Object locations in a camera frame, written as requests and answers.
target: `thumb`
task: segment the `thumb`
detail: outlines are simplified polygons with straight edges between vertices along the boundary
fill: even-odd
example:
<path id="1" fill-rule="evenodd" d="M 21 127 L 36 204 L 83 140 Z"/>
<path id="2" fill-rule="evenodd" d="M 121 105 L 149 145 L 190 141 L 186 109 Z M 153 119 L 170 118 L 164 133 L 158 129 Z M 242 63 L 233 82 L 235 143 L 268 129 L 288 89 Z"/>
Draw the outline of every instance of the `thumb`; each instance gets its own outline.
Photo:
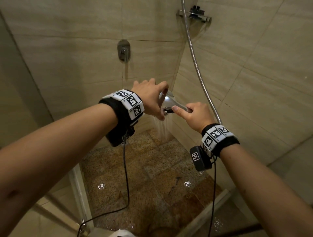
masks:
<path id="1" fill-rule="evenodd" d="M 179 117 L 182 117 L 184 120 L 187 120 L 190 115 L 190 113 L 187 113 L 185 110 L 179 108 L 176 105 L 172 107 L 172 110 L 174 111 L 175 114 L 177 114 Z"/>

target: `shower enclosure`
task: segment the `shower enclosure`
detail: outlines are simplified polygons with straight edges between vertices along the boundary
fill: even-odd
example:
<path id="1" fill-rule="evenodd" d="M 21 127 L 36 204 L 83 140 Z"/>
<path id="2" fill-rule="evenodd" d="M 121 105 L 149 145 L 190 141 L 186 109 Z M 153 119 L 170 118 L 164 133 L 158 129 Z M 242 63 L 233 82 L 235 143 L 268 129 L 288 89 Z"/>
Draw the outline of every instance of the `shower enclosure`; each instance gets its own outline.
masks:
<path id="1" fill-rule="evenodd" d="M 287 0 L 185 2 L 186 9 L 198 5 L 212 17 L 211 22 L 189 23 L 203 81 L 224 125 L 312 202 L 313 48 L 306 42 L 313 40 L 313 8 Z M 179 102 L 206 103 L 179 9 L 180 0 L 0 0 L 0 146 L 113 91 L 130 89 L 135 80 L 165 80 Z M 122 39 L 130 46 L 127 63 L 117 50 Z M 117 229 L 138 236 L 158 231 L 162 236 L 205 236 L 213 172 L 196 172 L 188 154 L 201 136 L 172 114 L 163 124 L 143 116 L 135 130 L 126 144 L 131 204 L 88 227 L 96 236 Z M 220 209 L 214 234 L 225 226 L 230 230 L 256 222 L 220 160 L 217 184 Z M 223 205 L 228 190 L 232 198 Z M 25 215 L 11 237 L 75 236 L 81 219 L 123 207 L 127 195 L 121 147 L 112 148 L 102 139 L 50 194 Z M 56 209 L 54 198 L 74 217 Z M 43 209 L 61 222 L 52 221 Z"/>

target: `fingernail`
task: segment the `fingernail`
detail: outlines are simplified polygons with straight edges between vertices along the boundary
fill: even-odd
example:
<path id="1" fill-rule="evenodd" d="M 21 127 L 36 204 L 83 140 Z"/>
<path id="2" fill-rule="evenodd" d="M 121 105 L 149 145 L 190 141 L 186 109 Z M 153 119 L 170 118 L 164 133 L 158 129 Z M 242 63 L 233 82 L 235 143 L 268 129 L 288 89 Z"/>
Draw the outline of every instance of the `fingernail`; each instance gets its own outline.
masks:
<path id="1" fill-rule="evenodd" d="M 174 112 L 176 112 L 176 111 L 178 110 L 178 107 L 177 107 L 176 105 L 174 105 L 174 106 L 172 107 L 172 110 L 173 110 Z"/>

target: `wristband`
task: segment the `wristband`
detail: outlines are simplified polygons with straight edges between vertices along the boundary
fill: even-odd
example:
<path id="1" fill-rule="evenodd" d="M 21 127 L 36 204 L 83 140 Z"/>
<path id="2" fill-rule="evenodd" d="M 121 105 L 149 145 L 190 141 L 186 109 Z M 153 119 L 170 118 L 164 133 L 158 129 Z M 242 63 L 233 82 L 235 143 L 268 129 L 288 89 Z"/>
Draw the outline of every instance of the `wristband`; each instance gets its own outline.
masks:
<path id="1" fill-rule="evenodd" d="M 220 124 L 206 126 L 202 131 L 202 136 L 201 147 L 210 157 L 212 154 L 219 157 L 223 148 L 233 144 L 240 144 L 234 134 Z"/>
<path id="2" fill-rule="evenodd" d="M 134 134 L 133 126 L 145 111 L 143 103 L 136 93 L 124 89 L 104 96 L 99 103 L 110 106 L 117 116 L 117 126 L 106 137 L 112 146 L 118 146 Z"/>

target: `forearm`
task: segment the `forearm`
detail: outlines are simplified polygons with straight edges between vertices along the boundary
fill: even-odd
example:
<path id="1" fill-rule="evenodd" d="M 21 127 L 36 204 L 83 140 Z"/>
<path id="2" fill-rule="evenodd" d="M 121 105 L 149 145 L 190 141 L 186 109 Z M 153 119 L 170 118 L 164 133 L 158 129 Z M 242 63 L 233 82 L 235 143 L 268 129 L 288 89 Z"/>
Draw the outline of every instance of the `forearm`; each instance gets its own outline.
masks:
<path id="1" fill-rule="evenodd" d="M 13 218 L 21 217 L 117 122 L 111 107 L 97 104 L 51 123 L 1 149 L 0 216 L 6 217 L 6 223 L 1 224 L 0 233 L 3 234 L 6 224 L 14 226 Z"/>
<path id="2" fill-rule="evenodd" d="M 242 197 L 269 235 L 312 236 L 312 209 L 280 177 L 238 144 L 224 148 L 220 156 Z"/>

